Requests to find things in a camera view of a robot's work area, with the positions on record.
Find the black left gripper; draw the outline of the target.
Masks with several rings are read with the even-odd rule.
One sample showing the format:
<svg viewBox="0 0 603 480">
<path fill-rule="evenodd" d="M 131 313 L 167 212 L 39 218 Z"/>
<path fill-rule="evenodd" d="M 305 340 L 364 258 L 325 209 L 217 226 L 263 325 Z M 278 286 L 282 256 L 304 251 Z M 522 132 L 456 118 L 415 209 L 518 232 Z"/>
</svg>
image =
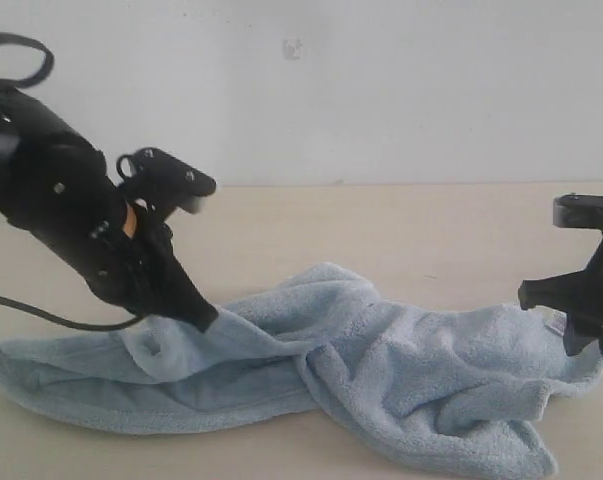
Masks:
<svg viewBox="0 0 603 480">
<path fill-rule="evenodd" d="M 156 212 L 120 197 L 80 202 L 92 256 L 87 282 L 101 300 L 135 315 L 156 315 L 206 332 L 219 312 L 176 259 L 171 231 Z"/>
</svg>

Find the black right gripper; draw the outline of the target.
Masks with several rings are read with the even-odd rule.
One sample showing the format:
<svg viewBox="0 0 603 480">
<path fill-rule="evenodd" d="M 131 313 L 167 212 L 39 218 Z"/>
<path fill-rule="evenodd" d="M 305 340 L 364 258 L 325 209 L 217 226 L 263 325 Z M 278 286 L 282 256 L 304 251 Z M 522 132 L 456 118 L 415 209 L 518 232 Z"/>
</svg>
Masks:
<svg viewBox="0 0 603 480">
<path fill-rule="evenodd" d="M 590 348 L 603 358 L 603 235 L 584 270 L 523 280 L 518 303 L 522 310 L 543 306 L 567 313 L 565 353 L 575 357 Z"/>
</svg>

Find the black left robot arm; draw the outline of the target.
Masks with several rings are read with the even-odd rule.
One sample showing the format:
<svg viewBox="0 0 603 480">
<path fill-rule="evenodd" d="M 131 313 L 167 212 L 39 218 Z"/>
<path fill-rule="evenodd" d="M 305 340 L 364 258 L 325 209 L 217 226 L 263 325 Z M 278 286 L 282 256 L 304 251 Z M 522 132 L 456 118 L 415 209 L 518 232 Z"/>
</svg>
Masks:
<svg viewBox="0 0 603 480">
<path fill-rule="evenodd" d="M 43 103 L 0 82 L 0 213 L 135 319 L 204 331 L 217 309 L 177 260 L 168 217 L 195 213 L 215 180 L 155 147 L 124 154 L 120 183 L 104 154 Z"/>
</svg>

